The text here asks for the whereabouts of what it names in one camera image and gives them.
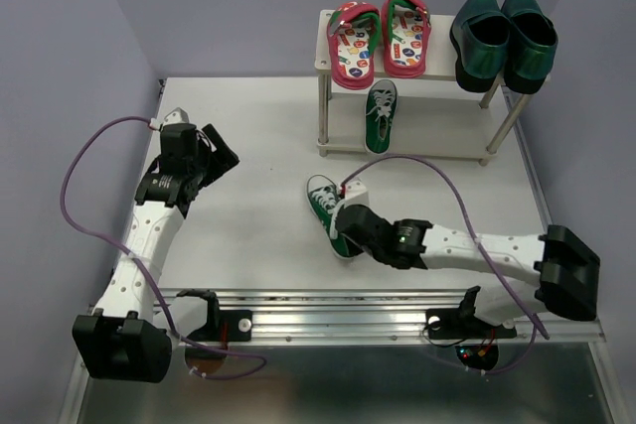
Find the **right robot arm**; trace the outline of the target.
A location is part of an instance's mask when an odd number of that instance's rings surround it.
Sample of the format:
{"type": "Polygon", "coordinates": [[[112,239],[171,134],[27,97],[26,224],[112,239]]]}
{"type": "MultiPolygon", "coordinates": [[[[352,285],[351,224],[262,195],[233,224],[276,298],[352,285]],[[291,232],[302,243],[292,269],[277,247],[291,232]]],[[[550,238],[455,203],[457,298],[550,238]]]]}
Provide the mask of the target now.
{"type": "Polygon", "coordinates": [[[396,269],[495,275],[497,287],[469,293],[457,311],[458,326],[469,335],[526,314],[550,312],[575,322],[597,317],[600,258],[565,226],[551,224],[536,235],[471,236],[426,220],[388,222],[353,205],[338,212],[335,229],[357,250],[396,269]]]}

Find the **green loafer shoe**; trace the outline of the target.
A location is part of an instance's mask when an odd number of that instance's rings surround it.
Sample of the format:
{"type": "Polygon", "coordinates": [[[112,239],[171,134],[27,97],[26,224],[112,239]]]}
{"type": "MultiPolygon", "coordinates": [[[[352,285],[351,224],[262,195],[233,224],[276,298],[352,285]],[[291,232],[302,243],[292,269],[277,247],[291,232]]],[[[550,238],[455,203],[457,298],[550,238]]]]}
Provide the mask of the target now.
{"type": "Polygon", "coordinates": [[[497,0],[466,0],[449,31],[456,53],[458,85],[473,93],[487,92],[506,62],[510,21],[497,0]]]}
{"type": "Polygon", "coordinates": [[[502,13],[510,22],[504,83],[513,92],[532,95],[551,73],[558,36],[537,0],[505,0],[502,13]]]}

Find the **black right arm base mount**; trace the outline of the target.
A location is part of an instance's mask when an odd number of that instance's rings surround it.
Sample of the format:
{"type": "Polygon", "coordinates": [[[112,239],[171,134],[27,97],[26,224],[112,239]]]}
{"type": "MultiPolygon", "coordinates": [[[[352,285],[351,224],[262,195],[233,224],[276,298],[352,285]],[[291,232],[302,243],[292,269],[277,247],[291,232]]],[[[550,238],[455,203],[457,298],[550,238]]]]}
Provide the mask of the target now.
{"type": "Polygon", "coordinates": [[[515,328],[494,326],[476,317],[476,299],[480,286],[469,288],[459,305],[454,308],[436,308],[426,311],[423,330],[432,340],[513,339],[515,328]]]}

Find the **pink flip-flop with letters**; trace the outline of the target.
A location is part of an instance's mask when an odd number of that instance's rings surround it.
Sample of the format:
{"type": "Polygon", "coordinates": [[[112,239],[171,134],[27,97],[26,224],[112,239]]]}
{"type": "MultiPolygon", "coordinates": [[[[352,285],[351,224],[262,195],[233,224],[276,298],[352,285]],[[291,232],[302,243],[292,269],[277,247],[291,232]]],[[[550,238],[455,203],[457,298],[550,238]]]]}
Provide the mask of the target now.
{"type": "Polygon", "coordinates": [[[423,75],[432,31],[426,4],[422,0],[387,0],[381,21],[385,72],[397,78],[423,75]]]}

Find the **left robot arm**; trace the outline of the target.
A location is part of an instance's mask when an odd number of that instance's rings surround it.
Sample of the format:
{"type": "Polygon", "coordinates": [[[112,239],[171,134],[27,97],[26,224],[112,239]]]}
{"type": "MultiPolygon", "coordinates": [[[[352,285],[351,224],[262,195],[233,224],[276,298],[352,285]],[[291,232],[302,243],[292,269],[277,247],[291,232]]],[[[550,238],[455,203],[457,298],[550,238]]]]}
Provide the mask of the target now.
{"type": "Polygon", "coordinates": [[[163,124],[160,153],[134,197],[131,224],[103,295],[79,315],[72,335],[96,379],[157,383],[172,352],[195,334],[208,339],[223,328],[211,290],[183,290],[166,303],[158,288],[169,248],[199,191],[239,163],[216,128],[189,121],[163,124]]]}

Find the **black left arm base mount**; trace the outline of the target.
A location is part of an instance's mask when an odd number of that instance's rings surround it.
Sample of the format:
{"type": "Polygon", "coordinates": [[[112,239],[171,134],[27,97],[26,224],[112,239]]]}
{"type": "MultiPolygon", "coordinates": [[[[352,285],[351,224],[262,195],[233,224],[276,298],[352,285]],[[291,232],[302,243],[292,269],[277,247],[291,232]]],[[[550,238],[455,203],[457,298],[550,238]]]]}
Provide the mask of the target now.
{"type": "Polygon", "coordinates": [[[192,341],[224,344],[251,341],[252,311],[223,308],[212,290],[182,290],[169,309],[177,330],[192,341]]]}

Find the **green canvas sneaker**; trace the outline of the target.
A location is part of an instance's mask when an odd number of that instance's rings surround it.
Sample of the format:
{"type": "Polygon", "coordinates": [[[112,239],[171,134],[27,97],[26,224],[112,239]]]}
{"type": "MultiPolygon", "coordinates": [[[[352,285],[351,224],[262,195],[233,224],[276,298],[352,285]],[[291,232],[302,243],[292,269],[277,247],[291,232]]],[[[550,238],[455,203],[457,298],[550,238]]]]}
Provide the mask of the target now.
{"type": "Polygon", "coordinates": [[[397,106],[398,90],[391,80],[381,79],[369,90],[365,106],[365,148],[368,152],[388,152],[397,106]]]}
{"type": "Polygon", "coordinates": [[[337,208],[341,202],[336,183],[324,175],[313,175],[306,183],[306,198],[324,229],[333,252],[341,259],[356,256],[356,248],[335,229],[337,208]]]}

